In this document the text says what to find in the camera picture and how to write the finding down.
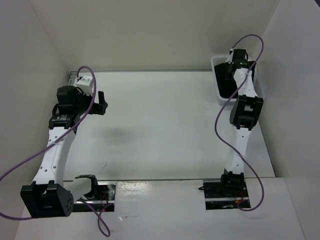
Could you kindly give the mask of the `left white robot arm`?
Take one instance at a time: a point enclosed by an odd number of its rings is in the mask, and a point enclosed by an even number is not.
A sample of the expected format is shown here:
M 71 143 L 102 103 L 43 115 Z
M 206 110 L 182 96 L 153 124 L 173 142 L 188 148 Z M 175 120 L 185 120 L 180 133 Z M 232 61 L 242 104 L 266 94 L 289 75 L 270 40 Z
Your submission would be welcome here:
M 63 86 L 57 89 L 58 103 L 49 120 L 48 149 L 30 185 L 21 188 L 20 196 L 33 219 L 68 217 L 74 203 L 81 197 L 93 200 L 100 188 L 93 174 L 78 175 L 70 188 L 64 188 L 64 172 L 68 154 L 77 134 L 77 123 L 88 111 L 104 115 L 108 103 L 103 91 L 98 91 L 98 102 L 84 87 Z

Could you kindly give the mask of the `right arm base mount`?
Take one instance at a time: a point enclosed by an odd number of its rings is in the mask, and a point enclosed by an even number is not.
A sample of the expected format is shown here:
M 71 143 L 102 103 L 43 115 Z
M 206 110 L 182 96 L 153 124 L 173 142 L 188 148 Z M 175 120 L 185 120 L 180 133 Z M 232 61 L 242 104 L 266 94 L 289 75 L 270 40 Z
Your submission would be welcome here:
M 240 188 L 225 188 L 219 181 L 204 181 L 198 190 L 204 193 L 206 210 L 251 208 L 246 183 Z

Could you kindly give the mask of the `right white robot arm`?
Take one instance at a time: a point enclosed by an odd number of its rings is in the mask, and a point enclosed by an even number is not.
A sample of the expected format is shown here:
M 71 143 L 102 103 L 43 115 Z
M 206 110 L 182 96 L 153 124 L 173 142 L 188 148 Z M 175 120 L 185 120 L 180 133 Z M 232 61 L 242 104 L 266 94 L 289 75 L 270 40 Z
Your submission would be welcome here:
M 248 140 L 256 126 L 264 100 L 254 89 L 253 78 L 256 64 L 248 60 L 245 49 L 232 49 L 226 62 L 225 78 L 235 82 L 236 101 L 230 112 L 230 124 L 235 127 L 235 138 L 231 144 L 236 150 L 220 178 L 219 192 L 228 198 L 244 190 L 245 157 Z

